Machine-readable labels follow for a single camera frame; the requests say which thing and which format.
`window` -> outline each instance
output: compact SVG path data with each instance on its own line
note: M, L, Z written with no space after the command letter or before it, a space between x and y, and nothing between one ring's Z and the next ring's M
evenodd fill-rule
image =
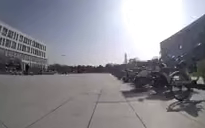
M18 43L17 50L20 50L20 44Z
M14 34L13 31L9 30L9 33L8 33L7 37L12 39L13 38L13 34Z
M1 33L2 26L0 26L0 33Z
M19 36L19 34L17 33L17 34L16 34L16 41L18 40L18 36Z
M30 47L27 47L27 52L30 53Z
M10 48L10 45L11 45L11 40L9 39L6 39L6 47Z
M28 41L29 41L28 44L31 45L32 40L29 39Z
M24 37L23 43L27 44L27 38Z
M13 39L14 40L16 39L16 32L14 32L14 34L13 34Z
M2 45L2 42L3 42L3 38L0 37L0 45Z
M26 52L26 45L23 45L22 51Z
M20 42L23 42L23 36L20 35L20 39L19 39Z
M16 42L15 41L12 42L11 48L16 49Z
M3 27L3 30L2 30L2 35L3 36L6 36L7 35L7 32L8 32L8 29Z
M35 45L35 41L32 41L32 46L34 46Z
M3 38L3 39L2 39L2 46L5 46L5 42L6 42L6 39Z

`pavement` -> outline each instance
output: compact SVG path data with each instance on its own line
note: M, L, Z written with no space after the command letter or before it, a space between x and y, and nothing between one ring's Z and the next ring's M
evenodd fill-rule
M0 75L0 128L205 128L205 92L190 101L110 74Z

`sunlight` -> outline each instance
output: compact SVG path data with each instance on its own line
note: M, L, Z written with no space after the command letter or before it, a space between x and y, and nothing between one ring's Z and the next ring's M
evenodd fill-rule
M122 18L141 60L159 55L159 43L182 28L181 0L123 0Z

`building facade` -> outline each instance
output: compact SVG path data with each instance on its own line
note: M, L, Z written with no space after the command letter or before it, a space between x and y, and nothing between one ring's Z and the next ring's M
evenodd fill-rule
M14 29L0 21L0 69L16 59L24 69L28 64L32 68L47 68L47 47L41 41Z
M170 57L184 55L185 60L191 57L205 57L205 15L186 26L176 34L160 43L161 57L165 62Z

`bicycle wheel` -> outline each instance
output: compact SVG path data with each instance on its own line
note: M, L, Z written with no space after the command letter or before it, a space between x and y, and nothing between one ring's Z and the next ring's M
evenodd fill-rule
M188 75L175 72L171 75L170 79L170 91L174 98L178 101L189 99L191 96L191 88L189 83L191 82Z

